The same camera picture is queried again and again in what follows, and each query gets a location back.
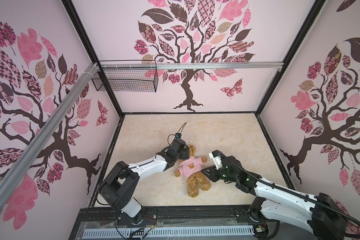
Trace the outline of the brown teddy bear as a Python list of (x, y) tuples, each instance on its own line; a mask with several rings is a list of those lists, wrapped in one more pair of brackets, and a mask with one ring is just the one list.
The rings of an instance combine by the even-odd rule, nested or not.
[[(196, 157), (195, 156), (196, 148), (193, 145), (190, 145), (189, 148), (190, 148), (190, 157)], [(177, 169), (175, 170), (175, 177), (177, 178), (180, 177), (180, 174), (177, 172)], [(212, 186), (210, 180), (202, 173), (202, 171), (192, 174), (188, 179), (186, 179), (186, 184), (187, 184), (188, 196), (191, 198), (196, 198), (199, 195), (199, 190), (208, 191), (211, 189)]]

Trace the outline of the pink knitted bear sweater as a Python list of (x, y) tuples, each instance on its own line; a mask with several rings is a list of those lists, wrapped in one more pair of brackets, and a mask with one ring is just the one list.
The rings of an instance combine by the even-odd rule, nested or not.
[(190, 157), (188, 160), (184, 160), (179, 163), (177, 172), (180, 174), (180, 176), (188, 179), (192, 174), (200, 172), (203, 169), (203, 164), (206, 162), (206, 157)]

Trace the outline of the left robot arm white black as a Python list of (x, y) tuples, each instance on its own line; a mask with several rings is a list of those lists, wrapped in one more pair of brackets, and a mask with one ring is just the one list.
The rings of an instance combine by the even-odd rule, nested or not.
[(190, 157), (190, 148), (181, 138), (145, 161), (126, 164), (118, 162), (100, 184), (98, 194), (117, 213), (125, 213), (130, 218), (140, 221), (144, 207), (133, 198), (138, 183), (156, 173), (172, 168), (175, 163)]

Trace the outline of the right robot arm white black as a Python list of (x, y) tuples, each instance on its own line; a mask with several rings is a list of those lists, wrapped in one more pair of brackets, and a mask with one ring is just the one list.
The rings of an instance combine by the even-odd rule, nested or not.
[(328, 195), (310, 195), (277, 185), (246, 171), (235, 157), (219, 151), (209, 154), (214, 165), (202, 170), (212, 182), (234, 183), (246, 194), (255, 196), (249, 215), (255, 222), (276, 220), (312, 233), (318, 240), (343, 240), (348, 221)]

